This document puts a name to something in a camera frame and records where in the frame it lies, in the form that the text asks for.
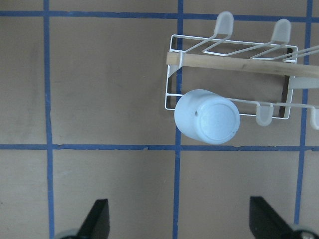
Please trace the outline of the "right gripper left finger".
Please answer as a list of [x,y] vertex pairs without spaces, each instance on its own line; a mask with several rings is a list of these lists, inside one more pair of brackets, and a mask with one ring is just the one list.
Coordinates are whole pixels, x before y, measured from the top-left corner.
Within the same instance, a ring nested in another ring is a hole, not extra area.
[[107,199],[95,201],[79,229],[77,239],[107,239],[110,233],[109,204]]

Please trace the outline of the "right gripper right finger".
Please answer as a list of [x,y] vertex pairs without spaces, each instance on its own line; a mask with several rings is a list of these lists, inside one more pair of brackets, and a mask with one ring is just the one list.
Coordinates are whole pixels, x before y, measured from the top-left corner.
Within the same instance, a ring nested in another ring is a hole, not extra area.
[[249,228],[256,239],[302,239],[261,196],[251,196]]

